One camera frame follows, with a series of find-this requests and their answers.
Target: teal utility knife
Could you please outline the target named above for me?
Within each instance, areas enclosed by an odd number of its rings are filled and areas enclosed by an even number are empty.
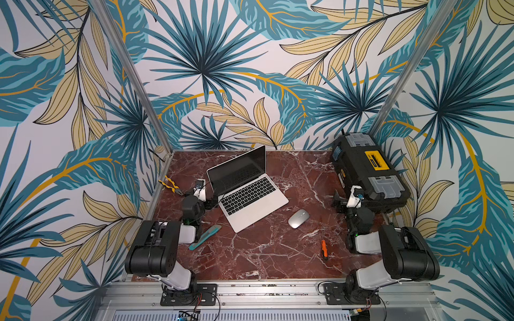
[[[193,251],[195,248],[202,245],[203,242],[205,242],[209,237],[213,236],[222,228],[221,225],[213,225],[208,230],[205,231],[200,237],[200,240],[198,240],[198,243],[193,243],[189,246],[189,249]]]

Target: metal vertical post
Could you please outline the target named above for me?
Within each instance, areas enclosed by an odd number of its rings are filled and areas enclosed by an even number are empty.
[[[398,80],[394,84],[391,93],[388,95],[387,99],[382,105],[382,108],[379,110],[377,117],[375,117],[375,121],[371,125],[371,129],[368,133],[372,137],[377,134],[387,115],[389,114],[391,109],[393,109],[393,106],[396,103],[398,96],[404,89],[411,75],[416,71],[416,68],[421,62],[421,59],[423,59],[425,53],[432,45],[432,42],[434,41],[435,37],[437,37],[441,27],[443,26],[447,17],[452,12],[456,3],[457,0],[443,0],[437,8],[437,11],[434,14],[434,17],[432,18],[432,21],[427,26],[425,34],[421,36],[421,39],[419,40],[416,48],[414,48],[412,55],[409,57],[409,60],[407,61],[405,68],[403,68],[400,75],[398,76]]]
[[[115,20],[109,11],[109,8],[105,4],[105,0],[90,0],[89,2],[98,17],[98,21],[100,22],[100,25],[102,26],[107,39],[116,51],[121,62],[121,66],[125,69],[128,80],[131,82],[134,91],[141,101],[141,104],[146,111],[146,114],[148,115],[150,123],[154,126],[155,132],[157,132],[157,137],[161,141],[162,146],[165,148],[166,153],[171,154],[172,148],[168,142],[168,138],[162,130],[162,126],[157,119],[157,114],[155,114],[154,107],[152,106],[152,103],[148,98],[148,94],[144,89],[143,82],[137,74],[136,67],[132,62],[129,51],[126,48],[123,39],[121,38],[121,34],[115,24]]]

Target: laptop screen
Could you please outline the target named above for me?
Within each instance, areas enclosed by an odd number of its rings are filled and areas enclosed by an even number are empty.
[[[207,170],[215,195],[221,195],[266,173],[266,147],[261,146]]]

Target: orange screwdriver handle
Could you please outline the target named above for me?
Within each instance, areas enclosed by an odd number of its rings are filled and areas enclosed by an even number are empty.
[[[326,242],[325,242],[325,240],[321,240],[321,257],[324,260],[328,260],[328,251],[326,249]]]

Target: yellow toolbox label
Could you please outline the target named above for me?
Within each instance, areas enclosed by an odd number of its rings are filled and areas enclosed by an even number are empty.
[[[378,150],[367,150],[365,151],[365,153],[371,165],[376,171],[383,171],[385,169],[389,169],[389,166],[387,166],[386,161],[384,160],[384,158],[382,158]]]

